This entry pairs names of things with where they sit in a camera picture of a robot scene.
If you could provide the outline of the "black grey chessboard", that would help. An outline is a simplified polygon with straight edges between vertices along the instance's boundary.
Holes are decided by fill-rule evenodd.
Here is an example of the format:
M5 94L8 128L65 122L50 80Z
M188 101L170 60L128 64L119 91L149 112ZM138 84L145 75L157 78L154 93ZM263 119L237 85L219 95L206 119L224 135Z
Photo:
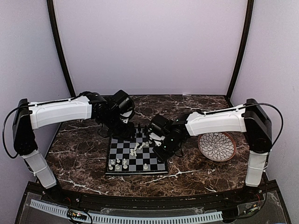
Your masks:
M168 174L167 162L158 160L157 155L153 152L154 143L149 141L146 135L147 128L139 127L135 129L135 137L131 140L115 139L109 140L106 162L106 175L158 175ZM130 155L130 149L135 149L137 156ZM128 171L122 168L123 159L127 159ZM108 165L113 166L113 170L108 169ZM115 170L115 165L120 165L120 170Z

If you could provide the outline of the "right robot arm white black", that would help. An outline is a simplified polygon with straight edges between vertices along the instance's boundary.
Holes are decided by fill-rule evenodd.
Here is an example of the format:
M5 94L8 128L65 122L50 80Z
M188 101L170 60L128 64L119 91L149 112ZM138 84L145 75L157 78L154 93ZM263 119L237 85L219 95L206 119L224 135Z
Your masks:
M271 104L258 103L249 98L242 105L209 112L188 112L175 120L157 114L149 123L147 136L155 143L153 150L158 159L167 161L192 136L222 132L244 133L249 145L249 162L246 186L239 191L238 198L247 203L256 196L255 187L261 182L270 152L277 142L272 138L272 122L262 109L263 106L277 109Z

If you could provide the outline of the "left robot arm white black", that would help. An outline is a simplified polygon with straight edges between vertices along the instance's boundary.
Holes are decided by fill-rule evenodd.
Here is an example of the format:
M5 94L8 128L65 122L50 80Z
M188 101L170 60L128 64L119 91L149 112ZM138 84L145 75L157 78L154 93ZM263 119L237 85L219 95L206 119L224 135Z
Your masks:
M16 154L8 156L11 159L22 157L41 185L48 189L48 197L55 203L63 203L66 200L66 193L58 187L58 179L40 152L34 131L68 121L91 119L106 127L108 136L129 140L135 134L134 124L130 122L134 114L135 104L123 90L112 96L84 91L72 98L44 102L28 102L24 98L5 117L2 126L2 144L4 150L7 150L6 124L9 117L14 115L12 133Z

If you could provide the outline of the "white lying knight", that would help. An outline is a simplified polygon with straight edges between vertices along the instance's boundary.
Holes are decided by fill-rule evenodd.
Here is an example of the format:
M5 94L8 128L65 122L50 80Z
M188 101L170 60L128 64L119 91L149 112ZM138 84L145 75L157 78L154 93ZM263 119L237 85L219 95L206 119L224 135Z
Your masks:
M136 157L137 153L135 149L130 149L130 155Z

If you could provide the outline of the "patterned ceramic plate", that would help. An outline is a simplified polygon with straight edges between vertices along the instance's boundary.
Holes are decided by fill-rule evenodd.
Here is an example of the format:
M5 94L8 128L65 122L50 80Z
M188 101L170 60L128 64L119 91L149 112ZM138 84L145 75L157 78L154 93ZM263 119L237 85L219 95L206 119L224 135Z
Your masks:
M217 162L228 161L236 153L236 142L226 132L201 134L198 147L206 158Z

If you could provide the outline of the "black front table rail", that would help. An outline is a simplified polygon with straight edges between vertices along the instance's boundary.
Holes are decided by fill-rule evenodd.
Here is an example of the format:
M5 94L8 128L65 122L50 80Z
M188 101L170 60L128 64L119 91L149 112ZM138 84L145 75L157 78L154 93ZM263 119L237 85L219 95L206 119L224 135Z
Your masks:
M91 210L101 210L103 208L170 210L193 207L203 207L206 210L235 210L238 205L243 203L261 202L263 199L258 190L250 187L220 193L172 197L106 196L59 188L55 190L43 189L42 197L76 209Z

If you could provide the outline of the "left black frame post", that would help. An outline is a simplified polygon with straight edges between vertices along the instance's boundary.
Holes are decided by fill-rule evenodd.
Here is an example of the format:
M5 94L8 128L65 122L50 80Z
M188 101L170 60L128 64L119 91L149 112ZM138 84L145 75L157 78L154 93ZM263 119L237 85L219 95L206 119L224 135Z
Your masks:
M47 9L48 9L48 14L49 14L49 19L50 19L50 25L51 25L51 30L52 30L52 35L58 55L58 59L60 62L60 66L62 69L62 73L64 76L65 83L67 85L68 92L71 97L75 97L76 93L71 81L71 76L69 74L68 68L67 68L67 63L66 59L64 56L64 51L60 39L60 34L58 30L58 24L57 24L57 18L56 18L56 13L55 13L55 7L54 7L54 1L53 0L47 0Z

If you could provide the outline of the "black frame post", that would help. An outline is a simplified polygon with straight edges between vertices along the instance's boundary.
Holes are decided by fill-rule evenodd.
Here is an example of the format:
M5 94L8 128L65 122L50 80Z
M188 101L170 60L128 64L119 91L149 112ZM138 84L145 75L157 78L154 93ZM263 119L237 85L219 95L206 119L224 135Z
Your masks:
M248 0L247 7L246 7L246 13L245 13L245 19L244 19L244 25L243 25L243 29L242 29L242 36L241 36L241 40L240 40L237 57L236 57L236 62L235 62L232 77L231 77L231 80L230 80L230 83L228 86L228 90L225 95L225 98L227 101L230 101L232 98L233 91L235 89L235 85L236 85L238 75L239 75L239 72L241 69L242 60L244 57L247 40L248 40L248 36L249 36L253 8L254 8L254 0Z
M62 69L62 73L64 76L65 83L67 85L68 92L71 97L75 97L76 93L71 81L71 76L69 74L68 68L67 68L67 63L66 59L64 56L64 51L60 39L60 34L58 30L58 24L57 24L57 18L56 18L56 13L55 13L55 7L54 7L54 1L53 0L47 0L47 9L48 9L48 14L49 14L49 19L50 19L50 25L51 25L51 30L52 30L52 35L58 55L58 59L60 62L60 66Z

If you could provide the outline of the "right black frame post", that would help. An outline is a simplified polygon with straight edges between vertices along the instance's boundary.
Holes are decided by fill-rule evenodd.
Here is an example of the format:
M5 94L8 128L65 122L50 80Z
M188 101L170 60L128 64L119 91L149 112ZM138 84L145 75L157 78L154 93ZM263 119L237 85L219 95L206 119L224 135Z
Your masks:
M237 57L236 57L236 62L235 62L232 77L231 77L231 80L230 80L230 83L228 86L228 90L225 95L225 98L227 101L230 101L232 98L233 91L235 89L235 85L236 85L238 75L239 75L239 72L241 69L242 60L244 57L247 40L248 40L248 36L249 36L253 8L254 8L254 0L248 0L247 7L246 7L246 13L245 13L245 19L244 19L244 25L243 25L243 29L242 29L242 36L241 36L241 40L240 40Z

